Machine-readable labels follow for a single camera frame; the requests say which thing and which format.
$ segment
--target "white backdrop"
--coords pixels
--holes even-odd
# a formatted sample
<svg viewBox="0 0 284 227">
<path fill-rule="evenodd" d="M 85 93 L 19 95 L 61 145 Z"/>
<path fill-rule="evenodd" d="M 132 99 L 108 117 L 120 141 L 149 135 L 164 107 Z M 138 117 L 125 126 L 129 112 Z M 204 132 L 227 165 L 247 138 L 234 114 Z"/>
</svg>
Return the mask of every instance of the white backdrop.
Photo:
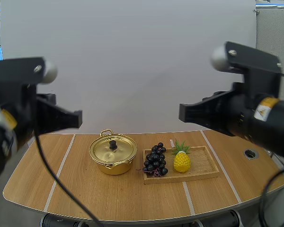
<svg viewBox="0 0 284 227">
<path fill-rule="evenodd" d="M 178 106 L 241 81 L 209 57 L 224 41 L 255 47 L 254 8 L 254 0 L 4 0 L 3 57 L 58 66 L 56 81 L 38 90 L 83 110 L 78 133 L 198 130 L 178 119 Z"/>
</svg>

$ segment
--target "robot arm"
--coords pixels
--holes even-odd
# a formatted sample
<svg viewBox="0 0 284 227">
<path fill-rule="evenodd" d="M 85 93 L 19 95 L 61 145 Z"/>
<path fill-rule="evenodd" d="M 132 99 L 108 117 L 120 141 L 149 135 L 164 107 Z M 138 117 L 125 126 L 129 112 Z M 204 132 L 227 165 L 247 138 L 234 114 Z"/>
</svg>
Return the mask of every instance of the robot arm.
<svg viewBox="0 0 284 227">
<path fill-rule="evenodd" d="M 35 110 L 40 134 L 79 128 L 82 111 L 56 106 L 53 94 L 36 94 L 39 83 L 51 83 L 57 69 L 43 58 L 0 61 L 0 174 L 5 163 L 32 136 Z"/>
<path fill-rule="evenodd" d="M 180 104 L 179 119 L 238 136 L 284 157 L 284 101 L 278 99 L 281 63 L 276 56 L 226 42 L 212 57 L 219 71 L 243 74 L 244 83 L 202 102 Z"/>
</svg>

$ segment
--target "pineapple leaves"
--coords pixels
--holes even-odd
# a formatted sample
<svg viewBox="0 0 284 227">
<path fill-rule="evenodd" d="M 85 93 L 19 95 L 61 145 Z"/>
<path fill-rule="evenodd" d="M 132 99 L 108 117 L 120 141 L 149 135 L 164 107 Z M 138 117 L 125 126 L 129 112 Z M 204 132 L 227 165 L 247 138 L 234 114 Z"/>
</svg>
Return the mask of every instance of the pineapple leaves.
<svg viewBox="0 0 284 227">
<path fill-rule="evenodd" d="M 190 154 L 188 152 L 188 149 L 190 148 L 189 146 L 184 146 L 185 141 L 180 145 L 178 140 L 176 140 L 175 148 L 177 149 L 176 151 L 173 152 L 173 155 L 176 155 L 179 151 L 184 151 L 186 154 Z"/>
</svg>

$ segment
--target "pot handle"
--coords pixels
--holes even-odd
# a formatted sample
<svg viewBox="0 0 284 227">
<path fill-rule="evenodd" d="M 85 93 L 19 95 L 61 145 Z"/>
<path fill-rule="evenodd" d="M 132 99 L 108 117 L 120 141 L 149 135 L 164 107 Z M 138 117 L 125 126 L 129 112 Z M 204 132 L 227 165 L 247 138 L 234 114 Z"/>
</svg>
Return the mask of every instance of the pot handle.
<svg viewBox="0 0 284 227">
<path fill-rule="evenodd" d="M 106 131 L 110 131 L 112 134 L 114 134 L 114 132 L 111 129 L 104 129 L 101 133 L 100 133 L 100 137 L 103 136 L 103 133 Z"/>
<path fill-rule="evenodd" d="M 120 161 L 120 162 L 115 162 L 111 166 L 105 166 L 108 169 L 114 169 L 116 166 L 122 165 L 122 164 L 127 164 L 129 165 L 130 162 L 128 160 Z"/>
</svg>

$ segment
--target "wooden tray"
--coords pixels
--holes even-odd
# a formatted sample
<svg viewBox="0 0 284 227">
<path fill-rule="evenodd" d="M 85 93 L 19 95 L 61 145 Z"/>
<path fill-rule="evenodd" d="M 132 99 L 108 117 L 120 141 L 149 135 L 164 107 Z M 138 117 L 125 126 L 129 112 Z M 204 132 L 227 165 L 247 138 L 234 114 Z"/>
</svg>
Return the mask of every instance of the wooden tray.
<svg viewBox="0 0 284 227">
<path fill-rule="evenodd" d="M 174 150 L 175 149 L 167 149 L 164 153 L 166 161 L 165 167 L 169 172 L 161 177 L 153 177 L 151 174 L 143 173 L 144 184 L 195 181 L 219 176 L 220 171 L 206 146 L 191 147 L 188 149 L 190 152 L 190 154 L 188 154 L 190 158 L 190 169 L 185 173 L 180 173 L 174 169 L 175 155 L 172 154 Z M 146 155 L 149 153 L 151 153 L 150 149 L 143 150 L 143 163 L 146 160 Z"/>
</svg>

